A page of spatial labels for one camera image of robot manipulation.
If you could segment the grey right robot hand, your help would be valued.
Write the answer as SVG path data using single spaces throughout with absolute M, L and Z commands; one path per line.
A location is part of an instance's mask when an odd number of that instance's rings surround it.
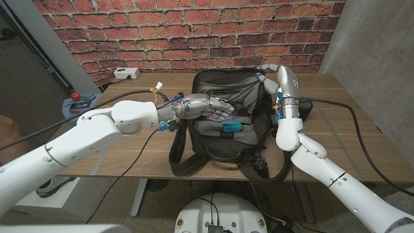
M 258 66 L 257 69 L 259 72 L 256 76 L 269 94 L 276 94 L 277 90 L 281 88 L 284 97 L 298 97 L 298 80 L 290 68 L 284 65 L 265 64 Z M 265 76 L 265 73 L 268 72 L 276 74 L 277 82 Z

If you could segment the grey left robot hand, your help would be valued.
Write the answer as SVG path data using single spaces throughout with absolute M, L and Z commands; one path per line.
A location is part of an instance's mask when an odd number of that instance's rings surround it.
M 178 100 L 177 103 L 177 116 L 181 119 L 204 116 L 213 120 L 225 120 L 235 111 L 227 100 L 204 93 L 190 94 Z

